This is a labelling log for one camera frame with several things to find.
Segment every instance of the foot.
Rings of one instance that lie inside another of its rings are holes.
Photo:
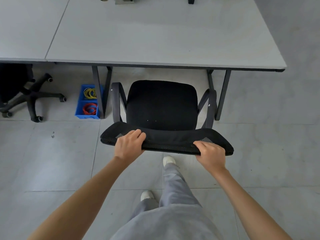
[[[172,156],[165,156],[163,158],[163,166],[166,166],[167,163],[173,163],[176,164],[176,161],[174,160],[174,158]]]
[[[140,200],[143,201],[144,199],[154,199],[153,193],[151,190],[147,190],[142,192]]]

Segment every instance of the black chair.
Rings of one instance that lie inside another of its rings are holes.
[[[65,102],[66,97],[61,93],[39,92],[44,82],[52,82],[52,77],[46,73],[38,81],[33,78],[32,65],[29,64],[0,64],[0,112],[2,117],[10,118],[11,108],[26,102],[31,120],[41,122],[43,117],[36,115],[35,104],[38,98],[59,98],[60,102]],[[30,89],[24,88],[27,82],[34,84]],[[19,92],[21,96],[13,99]]]
[[[104,144],[114,146],[119,137],[141,129],[146,133],[144,150],[200,155],[193,142],[206,141],[223,147],[227,156],[233,154],[232,145],[212,129],[217,110],[214,89],[207,89],[199,104],[193,86],[171,81],[136,81],[130,87],[128,100],[121,83],[114,82],[111,94],[114,124],[102,133]],[[120,116],[120,100],[127,123]],[[201,129],[196,129],[198,114],[207,100],[206,120]]]

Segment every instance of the floor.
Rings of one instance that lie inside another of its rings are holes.
[[[320,239],[320,0],[256,0],[288,68],[283,73],[232,72],[220,121],[213,128],[234,147],[226,166],[293,239]],[[102,77],[106,68],[100,67]],[[0,239],[26,239],[63,201],[112,158],[113,147],[99,141],[112,124],[74,116],[81,84],[92,84],[90,67],[35,66],[38,78],[54,81],[43,91],[58,99],[36,104],[43,123],[34,123],[26,105],[13,118],[0,118]],[[220,95],[224,73],[214,71]],[[193,85],[202,96],[205,71],[114,68],[112,82],[127,93],[141,79]],[[198,127],[205,119],[203,111]],[[126,223],[143,190],[162,194],[162,157],[145,152],[115,182],[84,239],[108,239]],[[223,190],[193,156],[176,154],[192,192],[223,239],[248,239]]]

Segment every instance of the blue plastic bin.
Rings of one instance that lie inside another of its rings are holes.
[[[75,116],[77,116],[79,119],[99,119],[100,113],[98,110],[97,106],[97,113],[93,115],[86,115],[83,113],[83,106],[87,103],[95,103],[98,104],[97,99],[87,99],[85,95],[83,94],[84,90],[86,88],[94,88],[93,84],[82,84],[81,89],[80,89],[80,94],[79,94],[79,99],[78,99],[78,104],[77,104],[77,109],[75,110]]]

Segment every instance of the yellow cable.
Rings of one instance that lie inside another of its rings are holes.
[[[85,96],[86,99],[96,99],[96,90],[94,88],[86,88],[83,91],[83,94]]]

